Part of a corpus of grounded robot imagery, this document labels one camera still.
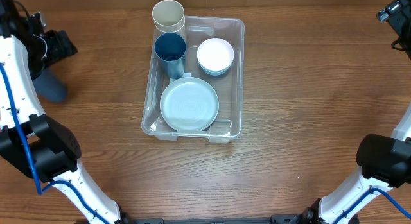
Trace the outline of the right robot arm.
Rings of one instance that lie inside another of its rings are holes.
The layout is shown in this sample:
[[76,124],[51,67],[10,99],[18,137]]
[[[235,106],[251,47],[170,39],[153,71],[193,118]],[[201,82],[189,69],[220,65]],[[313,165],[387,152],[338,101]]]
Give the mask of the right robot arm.
[[407,218],[388,192],[410,183],[410,111],[407,110],[391,136],[368,134],[356,154],[357,167],[329,195],[319,198],[292,223],[358,223],[358,212],[383,195]]

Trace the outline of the beige cup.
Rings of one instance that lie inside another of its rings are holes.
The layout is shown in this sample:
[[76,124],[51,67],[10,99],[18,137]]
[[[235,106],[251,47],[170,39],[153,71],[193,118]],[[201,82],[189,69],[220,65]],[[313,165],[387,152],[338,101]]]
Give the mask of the beige cup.
[[175,0],[160,1],[153,7],[152,18],[158,30],[178,32],[185,25],[184,7]]
[[161,26],[160,24],[155,23],[155,34],[159,36],[165,33],[176,33],[185,40],[186,39],[185,20],[183,20],[182,22],[174,26]]

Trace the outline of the beige cup front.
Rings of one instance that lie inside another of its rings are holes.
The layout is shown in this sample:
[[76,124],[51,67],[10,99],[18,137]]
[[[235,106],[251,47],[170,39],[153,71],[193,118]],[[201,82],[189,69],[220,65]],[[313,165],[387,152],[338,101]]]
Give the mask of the beige cup front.
[[155,34],[159,36],[165,33],[176,33],[185,40],[186,39],[185,20],[183,20],[182,22],[174,26],[161,26],[160,24],[155,23]]

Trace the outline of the light blue bowl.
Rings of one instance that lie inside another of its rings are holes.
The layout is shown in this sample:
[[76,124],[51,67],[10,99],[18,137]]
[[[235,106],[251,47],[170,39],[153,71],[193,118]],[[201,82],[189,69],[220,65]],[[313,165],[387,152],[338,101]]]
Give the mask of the light blue bowl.
[[222,70],[219,70],[219,71],[217,71],[217,70],[212,70],[212,69],[208,69],[208,68],[206,68],[206,67],[204,67],[204,66],[202,66],[202,65],[201,65],[201,68],[202,68],[202,70],[203,70],[205,73],[207,73],[208,75],[211,75],[211,76],[220,76],[220,75],[225,74],[231,67],[229,66],[229,67],[226,67],[225,69],[222,69]]

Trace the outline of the pink bowl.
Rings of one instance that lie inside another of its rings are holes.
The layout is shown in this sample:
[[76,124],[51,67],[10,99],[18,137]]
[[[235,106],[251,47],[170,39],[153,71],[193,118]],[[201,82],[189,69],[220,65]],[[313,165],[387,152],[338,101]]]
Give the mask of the pink bowl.
[[197,60],[200,67],[219,71],[234,62],[234,48],[224,39],[210,38],[199,45]]

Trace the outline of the dark blue cup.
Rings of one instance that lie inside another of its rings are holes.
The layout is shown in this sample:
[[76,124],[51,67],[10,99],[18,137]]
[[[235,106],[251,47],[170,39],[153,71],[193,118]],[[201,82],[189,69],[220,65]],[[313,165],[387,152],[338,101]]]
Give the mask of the dark blue cup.
[[67,98],[67,87],[57,78],[51,69],[45,69],[33,80],[36,93],[47,100],[59,103]]
[[176,33],[165,33],[155,41],[155,54],[169,78],[180,78],[185,71],[186,41]]

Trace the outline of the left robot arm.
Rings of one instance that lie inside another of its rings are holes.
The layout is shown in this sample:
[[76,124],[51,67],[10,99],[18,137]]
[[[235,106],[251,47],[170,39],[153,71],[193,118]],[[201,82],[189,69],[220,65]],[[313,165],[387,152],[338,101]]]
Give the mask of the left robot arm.
[[89,223],[131,223],[86,171],[72,131],[39,101],[65,99],[67,89],[50,67],[76,53],[67,33],[47,30],[40,13],[1,0],[1,156],[34,181],[38,194],[65,194]]

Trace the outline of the grey plate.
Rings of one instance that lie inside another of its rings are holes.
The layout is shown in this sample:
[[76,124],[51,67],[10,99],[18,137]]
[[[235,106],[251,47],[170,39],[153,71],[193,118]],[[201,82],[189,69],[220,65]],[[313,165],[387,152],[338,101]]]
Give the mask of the grey plate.
[[161,95],[160,111],[176,131],[202,131],[217,118],[220,104],[215,89],[206,81],[186,77],[170,83]]

